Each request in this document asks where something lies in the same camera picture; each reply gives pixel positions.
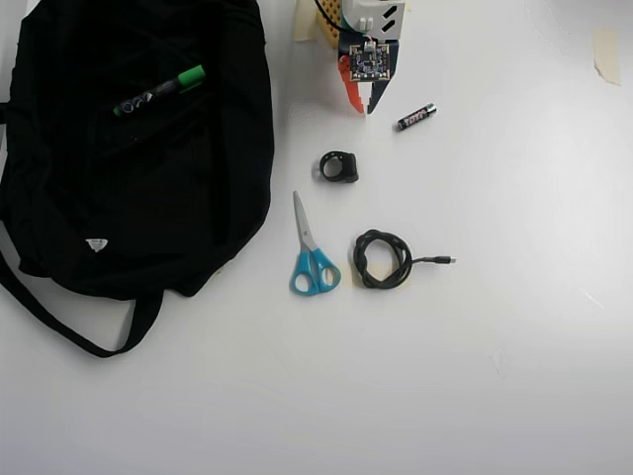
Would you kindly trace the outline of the dark navy gripper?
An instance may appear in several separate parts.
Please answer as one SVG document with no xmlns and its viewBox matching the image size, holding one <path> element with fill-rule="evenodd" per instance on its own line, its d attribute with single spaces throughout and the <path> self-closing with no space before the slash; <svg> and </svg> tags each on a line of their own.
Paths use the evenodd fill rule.
<svg viewBox="0 0 633 475">
<path fill-rule="evenodd" d="M 356 82 L 373 82 L 367 105 L 367 114 L 371 115 L 395 74 L 399 42 L 380 42 L 360 34 L 340 32 L 338 52 L 338 71 L 348 101 L 359 114 L 364 114 L 365 110 Z"/>
</svg>

